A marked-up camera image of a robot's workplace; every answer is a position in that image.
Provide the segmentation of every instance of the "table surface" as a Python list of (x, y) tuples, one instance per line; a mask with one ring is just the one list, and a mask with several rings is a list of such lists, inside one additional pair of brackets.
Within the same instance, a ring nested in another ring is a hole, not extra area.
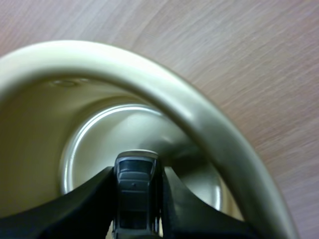
[(36, 42), (116, 45), (182, 75), (241, 129), (304, 239), (319, 236), (319, 2), (2, 0), (0, 55)]

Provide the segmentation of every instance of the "inner kettle wall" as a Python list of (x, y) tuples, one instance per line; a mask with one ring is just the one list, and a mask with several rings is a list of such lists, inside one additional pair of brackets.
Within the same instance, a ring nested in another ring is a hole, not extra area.
[(61, 195), (58, 171), (71, 132), (90, 105), (107, 104), (120, 94), (115, 87), (85, 79), (45, 80), (2, 104), (0, 217)]

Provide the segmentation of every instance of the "metal rim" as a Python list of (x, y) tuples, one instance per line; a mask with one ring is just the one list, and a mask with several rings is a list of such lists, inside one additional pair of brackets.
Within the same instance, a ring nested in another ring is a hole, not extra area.
[(287, 206), (247, 140), (206, 97), (175, 73), (131, 52), (98, 43), (56, 41), (0, 60), (0, 102), (48, 77), (85, 77), (131, 91), (155, 105), (197, 143), (260, 234), (299, 238)]

